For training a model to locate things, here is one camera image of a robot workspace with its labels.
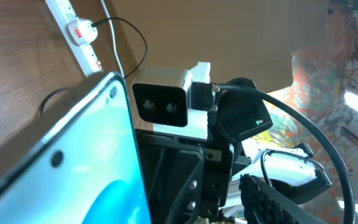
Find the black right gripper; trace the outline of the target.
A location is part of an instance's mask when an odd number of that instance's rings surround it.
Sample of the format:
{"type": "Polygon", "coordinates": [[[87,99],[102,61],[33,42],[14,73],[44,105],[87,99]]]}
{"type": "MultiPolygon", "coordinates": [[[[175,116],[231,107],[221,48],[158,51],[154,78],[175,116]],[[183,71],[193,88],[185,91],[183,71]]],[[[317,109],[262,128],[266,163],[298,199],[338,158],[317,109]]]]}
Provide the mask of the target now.
{"type": "Polygon", "coordinates": [[[223,219],[233,145],[141,129],[135,134],[152,223],[223,219]]]}

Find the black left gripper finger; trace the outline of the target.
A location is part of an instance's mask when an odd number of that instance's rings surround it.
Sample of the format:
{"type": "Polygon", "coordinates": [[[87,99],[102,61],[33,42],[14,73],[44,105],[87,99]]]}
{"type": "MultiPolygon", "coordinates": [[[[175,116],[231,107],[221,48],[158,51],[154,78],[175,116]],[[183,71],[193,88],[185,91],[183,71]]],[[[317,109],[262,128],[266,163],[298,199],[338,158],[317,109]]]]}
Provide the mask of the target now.
{"type": "Polygon", "coordinates": [[[250,224],[323,224],[297,204],[253,175],[239,180],[244,216],[250,224]]]}

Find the Galaxy smartphone with cyan screen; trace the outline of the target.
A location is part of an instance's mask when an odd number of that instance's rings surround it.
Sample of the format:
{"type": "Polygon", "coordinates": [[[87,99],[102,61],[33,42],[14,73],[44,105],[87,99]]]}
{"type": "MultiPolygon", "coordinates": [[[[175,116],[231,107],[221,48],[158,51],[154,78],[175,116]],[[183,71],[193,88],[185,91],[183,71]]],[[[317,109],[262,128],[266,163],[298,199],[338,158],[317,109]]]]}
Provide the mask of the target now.
{"type": "Polygon", "coordinates": [[[0,147],[0,223],[150,223],[126,85],[97,73],[0,147]]]}

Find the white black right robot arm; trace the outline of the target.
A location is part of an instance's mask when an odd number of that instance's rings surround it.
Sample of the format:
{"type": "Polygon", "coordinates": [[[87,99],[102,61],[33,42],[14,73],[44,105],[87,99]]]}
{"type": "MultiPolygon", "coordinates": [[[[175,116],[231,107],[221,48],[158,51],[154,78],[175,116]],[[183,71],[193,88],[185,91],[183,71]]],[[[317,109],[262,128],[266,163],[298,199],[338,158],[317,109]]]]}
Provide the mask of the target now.
{"type": "Polygon", "coordinates": [[[228,201],[249,223],[318,223],[302,205],[331,187],[305,142],[281,147],[261,133],[273,122],[254,82],[188,86],[135,83],[137,130],[152,223],[232,221],[228,201]]]}

